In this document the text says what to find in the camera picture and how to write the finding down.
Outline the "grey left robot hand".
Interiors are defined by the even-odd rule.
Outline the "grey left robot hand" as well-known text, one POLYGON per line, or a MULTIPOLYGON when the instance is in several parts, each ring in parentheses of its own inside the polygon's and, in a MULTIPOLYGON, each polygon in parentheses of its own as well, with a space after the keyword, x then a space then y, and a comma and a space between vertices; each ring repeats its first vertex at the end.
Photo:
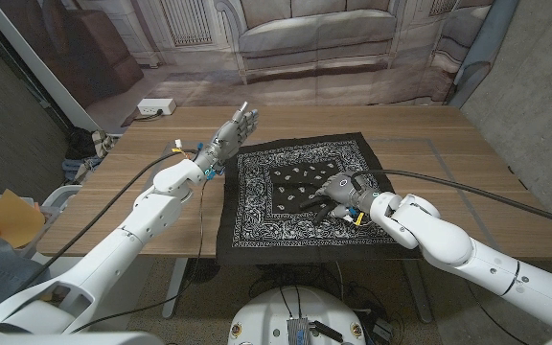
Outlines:
POLYGON ((204 153, 210 166, 222 166, 233 157, 246 139, 255 131, 258 123, 258 110, 248 110, 244 102, 236 110, 231 120, 227 121, 205 147, 204 153))

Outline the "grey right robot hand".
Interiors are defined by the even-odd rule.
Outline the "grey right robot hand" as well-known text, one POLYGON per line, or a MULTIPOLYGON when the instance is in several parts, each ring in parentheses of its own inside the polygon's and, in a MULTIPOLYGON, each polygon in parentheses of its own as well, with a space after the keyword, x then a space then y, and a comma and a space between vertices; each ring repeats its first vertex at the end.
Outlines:
POLYGON ((352 178, 351 172, 340 172, 329 177, 315 192, 324 207, 317 216, 344 219, 361 212, 369 212, 379 191, 367 186, 361 176, 352 178))

